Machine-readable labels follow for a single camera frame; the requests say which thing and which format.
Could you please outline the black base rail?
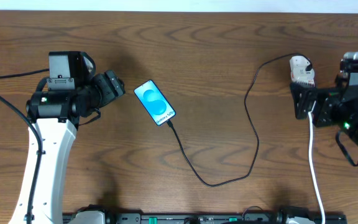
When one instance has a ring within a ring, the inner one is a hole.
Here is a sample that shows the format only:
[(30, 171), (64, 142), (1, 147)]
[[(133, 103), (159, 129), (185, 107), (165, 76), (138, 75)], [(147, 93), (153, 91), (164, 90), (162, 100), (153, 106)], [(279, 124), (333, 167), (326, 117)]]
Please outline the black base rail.
[(291, 217), (286, 221), (282, 215), (277, 218), (275, 215), (267, 212), (249, 212), (245, 215), (141, 215), (139, 213), (121, 213), (115, 215), (107, 223), (116, 224), (218, 224), (218, 223), (322, 223), (321, 218), (309, 217)]

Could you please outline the white power strip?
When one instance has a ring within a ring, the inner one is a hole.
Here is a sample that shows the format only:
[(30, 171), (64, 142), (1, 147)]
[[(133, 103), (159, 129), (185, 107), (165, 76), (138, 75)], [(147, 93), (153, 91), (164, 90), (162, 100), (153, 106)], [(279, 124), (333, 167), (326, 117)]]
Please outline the white power strip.
[(291, 81), (306, 86), (315, 86), (312, 63), (302, 55), (290, 59)]

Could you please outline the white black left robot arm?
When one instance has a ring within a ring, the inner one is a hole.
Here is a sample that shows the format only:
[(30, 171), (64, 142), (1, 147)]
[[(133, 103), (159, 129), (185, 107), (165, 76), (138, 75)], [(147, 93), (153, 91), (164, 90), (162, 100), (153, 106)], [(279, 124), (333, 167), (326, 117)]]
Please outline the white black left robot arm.
[(62, 200), (68, 157), (80, 119), (125, 94), (112, 70), (96, 73), (86, 52), (50, 52), (49, 75), (26, 103), (29, 151), (11, 223), (63, 223)]

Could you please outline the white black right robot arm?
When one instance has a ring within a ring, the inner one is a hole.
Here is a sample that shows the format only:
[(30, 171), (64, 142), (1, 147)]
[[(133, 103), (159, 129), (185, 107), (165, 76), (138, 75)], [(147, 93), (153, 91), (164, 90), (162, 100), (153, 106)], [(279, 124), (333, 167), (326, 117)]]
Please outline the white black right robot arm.
[[(332, 88), (318, 88), (314, 70), (304, 55), (290, 59), (290, 90), (296, 119), (306, 119), (317, 128), (337, 125), (358, 145), (358, 52), (347, 52), (340, 63), (340, 73)], [(349, 163), (358, 167), (342, 144), (338, 145)]]

